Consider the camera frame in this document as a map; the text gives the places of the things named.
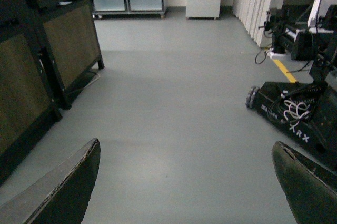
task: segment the gray floor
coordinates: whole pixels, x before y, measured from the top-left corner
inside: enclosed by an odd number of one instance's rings
[[[271,149],[277,140],[298,148],[244,105],[251,85],[287,79],[271,60],[254,64],[259,49],[239,20],[168,13],[96,27],[101,79],[0,187],[0,204],[97,137],[100,172],[83,223],[296,223]]]

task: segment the yellow tape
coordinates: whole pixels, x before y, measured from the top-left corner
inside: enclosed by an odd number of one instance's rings
[[[279,67],[282,73],[286,76],[286,78],[288,78],[289,82],[291,83],[297,82],[296,78],[291,73],[288,73],[289,70],[283,65],[283,63],[280,60],[273,60],[273,61]]]

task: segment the cabinet leg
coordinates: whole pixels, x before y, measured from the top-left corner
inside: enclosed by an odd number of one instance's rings
[[[60,111],[58,110],[57,107],[54,108],[53,114],[54,114],[54,118],[57,122],[62,119],[62,115],[60,114]]]
[[[103,59],[99,59],[97,63],[98,63],[98,69],[102,70],[103,68],[105,68]]]

